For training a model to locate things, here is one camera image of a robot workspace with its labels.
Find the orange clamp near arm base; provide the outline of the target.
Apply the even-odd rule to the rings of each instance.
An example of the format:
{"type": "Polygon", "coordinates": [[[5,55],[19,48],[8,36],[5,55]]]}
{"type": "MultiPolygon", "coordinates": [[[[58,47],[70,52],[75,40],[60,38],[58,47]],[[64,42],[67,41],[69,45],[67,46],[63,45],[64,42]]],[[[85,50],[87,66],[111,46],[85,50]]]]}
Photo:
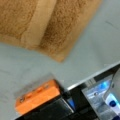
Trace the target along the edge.
{"type": "Polygon", "coordinates": [[[20,115],[60,95],[60,88],[55,80],[49,80],[38,88],[22,95],[16,100],[15,109],[20,115]]]}

